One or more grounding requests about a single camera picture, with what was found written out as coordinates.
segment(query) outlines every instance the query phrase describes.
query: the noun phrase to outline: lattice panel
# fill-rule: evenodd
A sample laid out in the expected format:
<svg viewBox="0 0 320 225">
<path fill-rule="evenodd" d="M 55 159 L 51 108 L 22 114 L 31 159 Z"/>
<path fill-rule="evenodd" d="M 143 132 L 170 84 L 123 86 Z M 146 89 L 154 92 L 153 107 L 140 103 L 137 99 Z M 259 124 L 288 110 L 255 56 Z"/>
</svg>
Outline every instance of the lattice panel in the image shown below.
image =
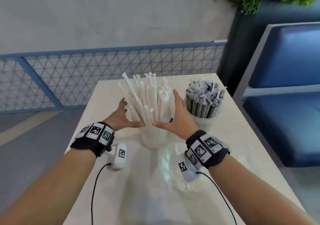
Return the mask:
<svg viewBox="0 0 320 225">
<path fill-rule="evenodd" d="M 51 107 L 55 105 L 17 61 L 0 59 L 0 111 Z"/>
<path fill-rule="evenodd" d="M 126 72 L 157 76 L 214 73 L 224 45 L 26 57 L 64 106 L 85 105 L 99 80 Z"/>
</svg>

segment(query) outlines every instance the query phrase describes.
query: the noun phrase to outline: wristband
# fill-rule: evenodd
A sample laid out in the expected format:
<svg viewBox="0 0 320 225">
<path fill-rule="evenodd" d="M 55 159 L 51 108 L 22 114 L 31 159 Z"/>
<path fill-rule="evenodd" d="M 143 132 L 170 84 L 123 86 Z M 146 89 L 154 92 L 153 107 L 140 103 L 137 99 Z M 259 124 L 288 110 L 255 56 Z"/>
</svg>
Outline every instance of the wristband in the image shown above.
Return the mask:
<svg viewBox="0 0 320 225">
<path fill-rule="evenodd" d="M 97 122 L 85 126 L 76 136 L 71 148 L 91 150 L 96 157 L 100 157 L 106 150 L 111 150 L 114 140 L 114 131 L 104 123 Z"/>
<path fill-rule="evenodd" d="M 185 155 L 197 170 L 203 166 L 209 168 L 222 162 L 226 154 L 230 154 L 227 148 L 214 136 L 203 130 L 198 130 L 186 140 L 188 150 Z"/>
</svg>

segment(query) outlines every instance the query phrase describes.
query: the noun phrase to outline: blue backrest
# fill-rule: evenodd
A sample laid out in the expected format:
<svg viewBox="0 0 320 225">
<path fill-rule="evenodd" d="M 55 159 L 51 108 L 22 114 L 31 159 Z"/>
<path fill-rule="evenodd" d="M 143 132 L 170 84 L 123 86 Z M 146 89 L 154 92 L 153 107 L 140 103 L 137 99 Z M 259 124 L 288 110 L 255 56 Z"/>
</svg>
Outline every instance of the blue backrest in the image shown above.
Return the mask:
<svg viewBox="0 0 320 225">
<path fill-rule="evenodd" d="M 252 88 L 320 84 L 320 23 L 271 29 L 249 81 Z"/>
</svg>

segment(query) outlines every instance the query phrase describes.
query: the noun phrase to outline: qr code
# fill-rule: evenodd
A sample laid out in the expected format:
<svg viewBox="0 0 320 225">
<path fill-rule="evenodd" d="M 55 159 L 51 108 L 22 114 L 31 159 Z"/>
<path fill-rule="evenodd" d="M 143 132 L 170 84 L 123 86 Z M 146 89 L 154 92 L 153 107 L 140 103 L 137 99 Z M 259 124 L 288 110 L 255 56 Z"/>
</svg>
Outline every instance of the qr code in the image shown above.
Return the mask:
<svg viewBox="0 0 320 225">
<path fill-rule="evenodd" d="M 197 146 L 194 151 L 199 158 L 201 158 L 207 152 L 202 145 Z"/>
<path fill-rule="evenodd" d="M 187 167 L 186 167 L 186 165 L 184 164 L 184 162 L 180 162 L 180 163 L 179 163 L 179 168 L 180 168 L 181 172 L 187 170 Z"/>
<path fill-rule="evenodd" d="M 93 126 L 89 132 L 92 133 L 92 134 L 99 135 L 99 133 L 101 132 L 101 130 L 102 130 L 102 129 L 101 129 L 100 127 L 98 127 L 98 126 Z"/>
<path fill-rule="evenodd" d="M 119 157 L 120 158 L 125 158 L 125 154 L 126 154 L 125 150 L 119 149 Z"/>
<path fill-rule="evenodd" d="M 109 141 L 110 137 L 111 137 L 111 133 L 105 130 L 103 132 L 102 138 L 106 141 Z"/>
<path fill-rule="evenodd" d="M 198 163 L 197 158 L 193 154 L 190 155 L 190 160 L 194 166 Z"/>
<path fill-rule="evenodd" d="M 209 137 L 208 139 L 204 140 L 204 143 L 208 145 L 208 147 L 213 148 L 218 143 L 213 139 L 212 137 Z"/>
<path fill-rule="evenodd" d="M 90 126 L 84 127 L 80 132 L 86 132 Z"/>
</svg>

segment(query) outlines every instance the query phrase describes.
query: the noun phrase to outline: person's left arm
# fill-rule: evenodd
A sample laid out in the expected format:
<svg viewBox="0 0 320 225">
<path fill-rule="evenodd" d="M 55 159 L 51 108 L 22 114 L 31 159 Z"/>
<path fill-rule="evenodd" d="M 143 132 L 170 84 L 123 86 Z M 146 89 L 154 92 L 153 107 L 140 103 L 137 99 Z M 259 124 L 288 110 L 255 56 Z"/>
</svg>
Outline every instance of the person's left arm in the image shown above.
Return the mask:
<svg viewBox="0 0 320 225">
<path fill-rule="evenodd" d="M 125 105 L 123 98 L 118 109 L 103 122 L 114 131 L 144 126 L 126 118 Z M 95 161 L 96 155 L 91 150 L 70 149 L 2 215 L 0 225 L 63 224 Z"/>
</svg>

